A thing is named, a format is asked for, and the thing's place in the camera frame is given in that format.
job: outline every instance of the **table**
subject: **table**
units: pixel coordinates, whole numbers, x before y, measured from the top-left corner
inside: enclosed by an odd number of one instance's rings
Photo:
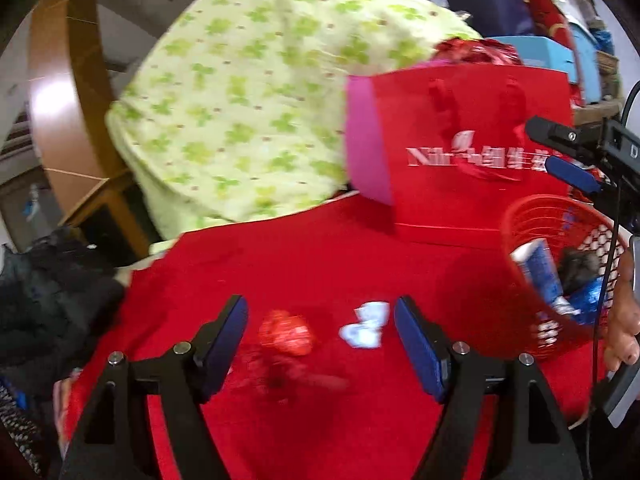
[[[401,242],[391,209],[361,196],[187,234],[163,260],[134,274],[116,325],[74,387],[68,422],[75,425],[111,351],[132,359],[160,355],[214,319],[231,294],[242,294],[249,321],[240,351],[257,343],[270,310],[289,310],[306,317],[318,338],[303,358],[309,370],[346,378],[350,387],[301,386],[281,406],[252,388],[225,386],[203,411],[231,477],[409,479],[440,406],[421,390],[393,323],[375,350],[350,348],[338,329],[355,321],[353,309],[364,301],[393,303],[410,294],[452,340],[486,355],[516,356],[524,342],[510,327],[521,313],[501,303],[509,280],[499,250]],[[562,410],[577,418],[588,398],[590,346],[542,368]],[[158,400],[149,401],[158,460],[165,480],[177,480]],[[485,408],[468,479],[479,478],[488,445],[492,403]]]

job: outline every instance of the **finger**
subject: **finger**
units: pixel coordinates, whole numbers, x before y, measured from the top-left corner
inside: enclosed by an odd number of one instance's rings
[[[607,370],[610,372],[617,372],[618,368],[620,368],[620,359],[617,358],[616,353],[613,351],[613,348],[607,346],[604,349],[604,364],[607,367]]]
[[[624,332],[631,335],[640,333],[640,306],[636,303],[630,282],[617,280],[609,322],[620,325]]]
[[[618,272],[619,278],[626,282],[630,282],[634,276],[634,258],[631,255],[631,251],[626,250],[620,256],[620,260],[618,262]]]
[[[615,352],[618,359],[628,365],[635,363],[640,355],[636,338],[624,332],[617,323],[609,326],[607,345]]]

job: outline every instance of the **red foil wrapper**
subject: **red foil wrapper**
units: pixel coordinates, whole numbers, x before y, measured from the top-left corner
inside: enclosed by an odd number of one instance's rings
[[[497,40],[453,40],[436,46],[431,60],[448,60],[454,63],[491,63],[494,65],[522,65],[513,45]]]
[[[313,348],[313,335],[305,319],[290,316],[285,310],[273,310],[258,330],[260,344],[294,356],[309,354]]]

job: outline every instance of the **yellow-green cloth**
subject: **yellow-green cloth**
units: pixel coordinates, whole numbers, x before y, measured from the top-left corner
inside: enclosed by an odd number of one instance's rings
[[[106,120],[161,235],[311,208],[346,182],[344,83],[478,38],[426,0],[195,0]]]

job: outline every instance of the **orange crumpled wrapper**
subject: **orange crumpled wrapper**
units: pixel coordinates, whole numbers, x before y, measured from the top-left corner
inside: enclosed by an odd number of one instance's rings
[[[306,320],[286,310],[272,310],[258,330],[260,345],[279,352],[303,356],[313,348],[314,337]]]

